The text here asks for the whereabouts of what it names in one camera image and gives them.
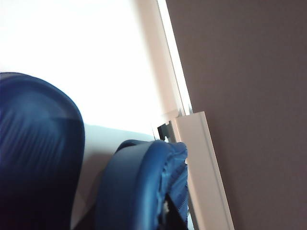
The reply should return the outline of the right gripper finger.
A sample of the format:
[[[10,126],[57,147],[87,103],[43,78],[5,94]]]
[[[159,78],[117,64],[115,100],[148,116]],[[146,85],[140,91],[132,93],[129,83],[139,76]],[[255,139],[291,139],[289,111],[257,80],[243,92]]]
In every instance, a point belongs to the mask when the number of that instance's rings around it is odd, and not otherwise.
[[[165,213],[165,229],[187,230],[188,228],[169,194],[166,194],[165,201],[168,207],[168,211]]]

